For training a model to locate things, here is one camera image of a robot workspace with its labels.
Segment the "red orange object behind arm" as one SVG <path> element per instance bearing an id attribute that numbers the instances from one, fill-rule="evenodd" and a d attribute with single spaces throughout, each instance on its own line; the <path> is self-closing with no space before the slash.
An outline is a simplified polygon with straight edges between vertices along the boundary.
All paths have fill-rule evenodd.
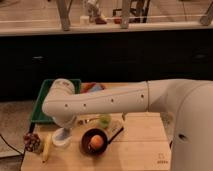
<path id="1" fill-rule="evenodd" d="M 85 86 L 81 88 L 82 93 L 88 93 L 88 92 L 95 92 L 95 91 L 100 91 L 104 90 L 105 86 L 101 83 L 88 83 Z"/>

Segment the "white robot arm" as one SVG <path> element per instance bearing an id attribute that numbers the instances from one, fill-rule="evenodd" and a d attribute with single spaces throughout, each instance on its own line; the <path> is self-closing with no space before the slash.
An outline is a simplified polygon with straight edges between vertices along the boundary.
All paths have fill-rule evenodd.
<path id="1" fill-rule="evenodd" d="M 170 171 L 213 171 L 213 81 L 164 79 L 76 94 L 55 80 L 42 111 L 69 128 L 82 114 L 166 112 L 174 117 Z"/>

